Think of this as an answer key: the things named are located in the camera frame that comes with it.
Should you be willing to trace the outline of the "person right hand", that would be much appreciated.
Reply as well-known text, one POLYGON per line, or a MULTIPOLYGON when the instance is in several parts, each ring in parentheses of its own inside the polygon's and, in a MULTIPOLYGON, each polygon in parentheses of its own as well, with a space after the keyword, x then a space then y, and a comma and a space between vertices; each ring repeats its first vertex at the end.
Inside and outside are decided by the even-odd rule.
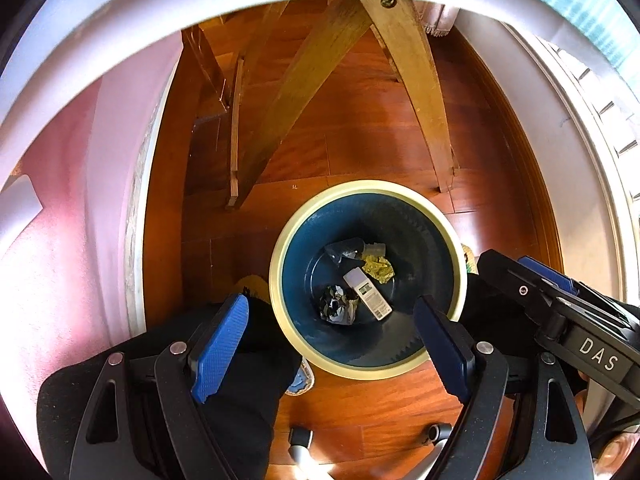
POLYGON ((613 479, 631 458, 639 443, 639 424, 597 430, 589 437, 593 475, 596 479, 613 479))

